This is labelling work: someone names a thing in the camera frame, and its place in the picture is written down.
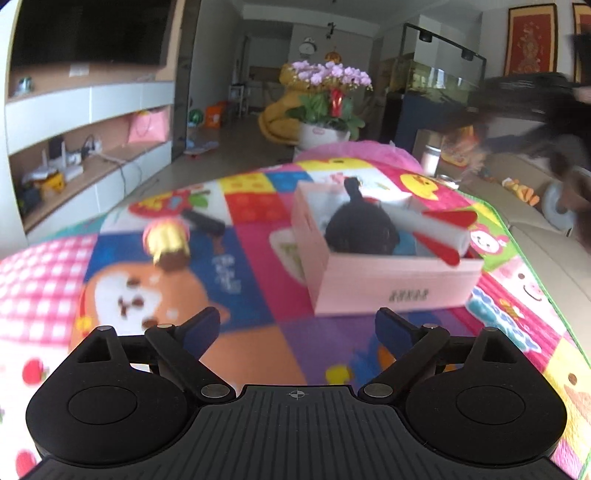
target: white clock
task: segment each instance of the white clock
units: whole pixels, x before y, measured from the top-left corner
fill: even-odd
[[[299,50],[302,59],[309,59],[314,53],[316,53],[318,48],[316,47],[316,42],[314,42],[311,37],[306,37],[301,43]]]

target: pink checkered pattern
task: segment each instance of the pink checkered pattern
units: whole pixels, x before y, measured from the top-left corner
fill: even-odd
[[[64,345],[97,235],[52,240],[0,262],[0,339]]]

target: white flower pot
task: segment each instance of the white flower pot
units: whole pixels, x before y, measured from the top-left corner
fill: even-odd
[[[300,123],[300,142],[298,143],[298,148],[300,150],[310,150],[311,148],[328,143],[346,142],[350,136],[351,132]]]

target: ribbed gray plate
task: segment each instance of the ribbed gray plate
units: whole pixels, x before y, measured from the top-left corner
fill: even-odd
[[[45,460],[31,480],[566,480],[549,460],[510,469],[439,457],[406,431],[391,407],[346,387],[247,387],[239,400],[201,410],[159,455],[118,468]]]

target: red ribbon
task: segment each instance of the red ribbon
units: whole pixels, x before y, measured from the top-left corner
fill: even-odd
[[[340,118],[341,114],[343,113],[343,97],[343,92],[341,92],[338,88],[333,88],[330,90],[330,116]]]

